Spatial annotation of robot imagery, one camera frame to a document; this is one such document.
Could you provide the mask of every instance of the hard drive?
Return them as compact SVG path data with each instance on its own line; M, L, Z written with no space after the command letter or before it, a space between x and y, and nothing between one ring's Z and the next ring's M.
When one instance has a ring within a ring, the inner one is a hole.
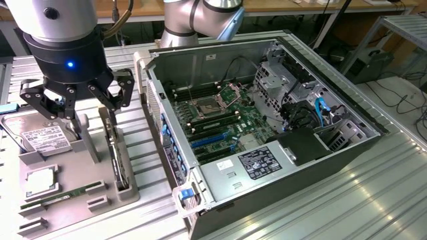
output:
M79 139L69 123L46 119L35 110L0 115L0 125L23 153L50 156L66 152L70 142Z

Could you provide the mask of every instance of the green circuit board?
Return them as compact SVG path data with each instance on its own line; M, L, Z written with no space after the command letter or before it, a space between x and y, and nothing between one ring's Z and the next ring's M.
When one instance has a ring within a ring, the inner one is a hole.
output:
M238 141L241 136L252 134L257 143L261 145L264 144L265 140L276 134L265 122L265 118L262 119L262 115L260 114L258 110L253 104L250 104L250 98L248 97L248 94L236 86L233 86L233 88L226 86L225 89L218 93L221 98L220 102L222 102L222 105L217 104L218 98L214 97L214 95L192 99L192 101L174 102L172 104L174 114L189 141L189 145L200 140L202 141L209 139L210 136L192 141L192 137L197 135L197 133L192 132L188 123L196 123L202 119L220 117L225 114L229 115L236 111L238 112L237 117L228 117L229 119L232 118L229 121L224 118L222 122L225 122L225 124L216 123L217 125L212 127L213 130L209 130L216 132L216 134L213 134L214 136L218 134L225 134L224 139L192 148L200 164L209 163L226 155L245 151L246 149Z

